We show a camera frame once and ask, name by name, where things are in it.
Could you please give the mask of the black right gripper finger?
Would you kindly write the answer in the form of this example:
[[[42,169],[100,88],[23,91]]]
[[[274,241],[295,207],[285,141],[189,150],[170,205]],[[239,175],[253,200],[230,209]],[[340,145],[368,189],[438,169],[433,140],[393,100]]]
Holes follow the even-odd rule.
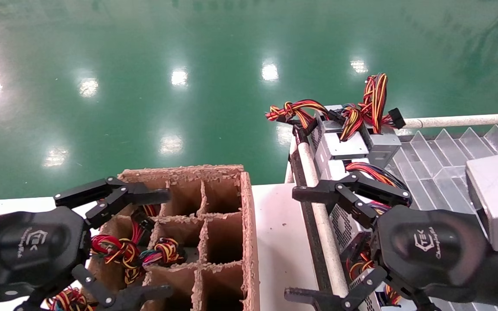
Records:
[[[426,291],[431,286],[441,285],[441,278],[427,269],[398,270],[378,266],[345,297],[289,287],[285,288],[284,298],[286,301],[311,305],[316,311],[355,311],[382,281],[409,296],[419,311],[439,310],[431,303]]]
[[[358,172],[338,181],[320,180],[314,187],[296,186],[292,190],[292,198],[296,201],[322,203],[327,215],[335,207],[340,207],[363,228],[373,229],[380,215],[362,197],[388,207],[411,205],[408,190],[373,180]]]

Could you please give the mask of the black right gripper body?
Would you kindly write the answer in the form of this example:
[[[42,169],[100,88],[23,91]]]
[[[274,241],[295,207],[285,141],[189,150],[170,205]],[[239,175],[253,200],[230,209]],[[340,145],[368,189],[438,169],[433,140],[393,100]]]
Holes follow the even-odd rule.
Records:
[[[376,221],[375,258],[401,295],[498,306],[498,251],[472,214],[397,205]]]

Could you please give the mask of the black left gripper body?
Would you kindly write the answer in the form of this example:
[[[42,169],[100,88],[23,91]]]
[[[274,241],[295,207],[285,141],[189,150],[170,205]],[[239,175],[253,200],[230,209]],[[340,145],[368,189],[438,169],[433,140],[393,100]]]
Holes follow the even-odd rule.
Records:
[[[90,229],[67,207],[0,215],[0,302],[54,296],[89,257]]]

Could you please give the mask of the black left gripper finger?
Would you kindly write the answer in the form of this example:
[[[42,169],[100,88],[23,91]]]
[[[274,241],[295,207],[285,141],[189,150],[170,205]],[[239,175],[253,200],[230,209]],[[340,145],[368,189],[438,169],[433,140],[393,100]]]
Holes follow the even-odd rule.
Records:
[[[142,182],[127,183],[115,177],[89,182],[54,195],[56,206],[69,209],[95,202],[85,213],[91,228],[100,228],[128,205],[157,205],[170,200],[168,188],[151,190]]]
[[[173,294],[170,285],[130,287],[115,294],[82,264],[75,266],[71,275],[97,301],[97,311],[140,311],[147,301],[166,299]]]

